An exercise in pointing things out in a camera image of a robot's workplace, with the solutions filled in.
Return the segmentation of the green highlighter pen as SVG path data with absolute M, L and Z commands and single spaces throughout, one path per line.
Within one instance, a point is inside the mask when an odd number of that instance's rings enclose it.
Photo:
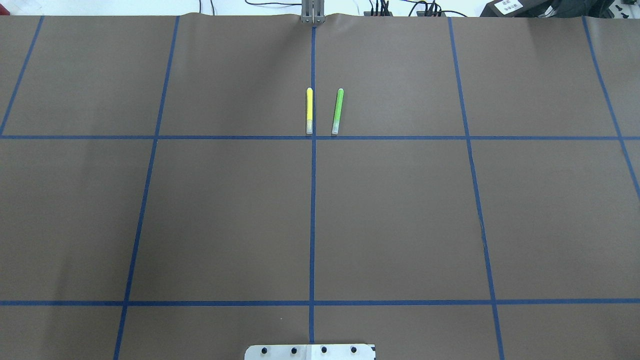
M 331 136 L 338 136 L 339 134 L 344 98 L 345 98 L 345 89 L 338 88 L 336 91 L 336 98 L 334 100 Z

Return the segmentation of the aluminium frame post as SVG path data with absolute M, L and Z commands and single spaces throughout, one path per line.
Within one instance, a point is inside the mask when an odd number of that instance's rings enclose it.
M 301 0 L 301 22 L 320 25 L 326 21 L 324 0 Z

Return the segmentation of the black label box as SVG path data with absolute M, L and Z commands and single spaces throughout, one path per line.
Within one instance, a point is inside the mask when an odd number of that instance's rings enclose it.
M 536 18 L 545 14 L 553 0 L 492 0 L 480 18 Z

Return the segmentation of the yellow highlighter pen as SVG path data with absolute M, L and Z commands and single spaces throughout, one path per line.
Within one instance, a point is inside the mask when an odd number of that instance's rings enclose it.
M 312 135 L 314 121 L 314 89 L 308 87 L 305 92 L 305 134 Z

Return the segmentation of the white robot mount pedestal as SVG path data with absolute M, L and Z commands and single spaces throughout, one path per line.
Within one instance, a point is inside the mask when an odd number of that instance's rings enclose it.
M 373 344 L 261 344 L 249 346 L 245 360 L 375 360 Z

